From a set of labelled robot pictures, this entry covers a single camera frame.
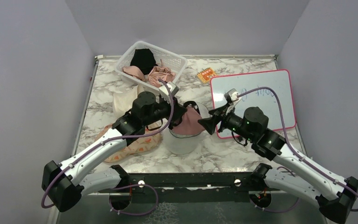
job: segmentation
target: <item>white marble countertop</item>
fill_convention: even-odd
[[[89,104],[80,134],[77,153],[94,142],[98,133],[108,124],[114,123],[116,117],[112,110],[112,93],[126,92],[133,85],[122,81],[114,71],[116,59],[101,60],[93,83]],[[276,70],[272,58],[190,58],[179,82],[180,91],[176,97],[181,103],[188,100],[201,102],[212,109],[209,83],[202,83],[196,74],[211,67],[218,75],[239,74],[256,71]],[[289,129],[290,142],[302,149],[295,128]],[[201,133],[201,142],[194,151],[185,155],[175,155],[166,149],[164,140],[155,149],[130,155],[120,164],[128,173],[176,173],[176,172],[242,172],[253,171],[263,162],[273,167],[278,165],[257,155],[250,144],[240,146],[233,139],[222,140],[216,134]],[[99,172],[113,163],[101,163],[94,169]]]

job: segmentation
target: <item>pink cloth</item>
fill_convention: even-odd
[[[139,69],[137,66],[124,66],[123,72],[139,80],[145,81],[145,75],[142,73],[141,69]]]
[[[198,123],[201,115],[192,107],[187,107],[187,112],[182,116],[182,123],[175,126],[172,132],[180,135],[197,135],[204,131],[204,127]]]
[[[166,82],[170,82],[175,77],[176,73],[171,71],[170,68],[167,67],[160,67],[154,66],[151,72],[149,73],[148,79],[150,85],[156,86],[159,88],[161,86],[160,82],[158,81],[159,78]]]

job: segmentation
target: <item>white wall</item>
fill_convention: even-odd
[[[309,0],[66,0],[91,49],[138,40],[178,54],[279,54]]]
[[[42,224],[44,165],[69,156],[93,54],[64,0],[0,1],[0,224]]]
[[[278,59],[290,70],[308,153],[358,178],[358,1],[311,0]]]

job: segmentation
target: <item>plastic basket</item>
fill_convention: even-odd
[[[115,71],[121,75],[123,81],[143,85],[145,90],[158,93],[157,87],[152,86],[149,83],[143,82],[139,79],[136,79],[130,75],[127,75],[122,70],[124,66],[130,65],[131,60],[134,57],[135,49],[145,48],[150,49],[150,51],[152,51],[152,53],[154,54],[154,59],[156,59],[156,63],[160,64],[162,62],[164,67],[168,67],[176,73],[175,78],[172,81],[173,83],[176,83],[179,80],[179,77],[182,75],[182,72],[187,65],[187,59],[168,50],[146,43],[144,41],[136,42],[123,54],[123,56],[121,56],[121,58],[116,63]]]

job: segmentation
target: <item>clothing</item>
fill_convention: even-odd
[[[95,141],[97,141],[99,138],[101,138],[108,130],[109,128],[112,128],[113,124],[107,125],[95,138]],[[158,122],[153,123],[148,126],[150,129],[159,127]],[[152,131],[149,131],[147,128],[145,128],[145,134],[148,134]],[[162,141],[161,133],[149,136],[149,137],[143,137],[138,138],[135,142],[131,143],[129,146],[125,147],[121,151],[115,152],[111,156],[109,156],[105,162],[117,162],[121,160],[122,158],[127,157],[128,155],[135,154],[135,153],[141,153],[149,151],[159,145],[159,143]]]
[[[187,112],[182,116],[182,122],[173,127],[172,132],[178,135],[198,135],[204,131],[204,127],[198,123],[201,115],[192,106],[187,107]]]
[[[145,75],[137,66],[124,66],[123,72],[127,75],[133,76],[141,81],[145,81]]]
[[[113,93],[113,115],[116,118],[123,116],[129,109],[132,108],[132,102],[138,95],[145,91],[141,85],[137,85],[128,92]]]
[[[130,66],[137,66],[144,75],[147,75],[157,64],[150,49],[136,49]]]
[[[166,82],[170,82],[175,78],[175,75],[176,73],[171,71],[170,68],[154,66],[148,75],[148,79],[150,85],[159,88],[161,86],[161,83],[158,81],[159,78]]]

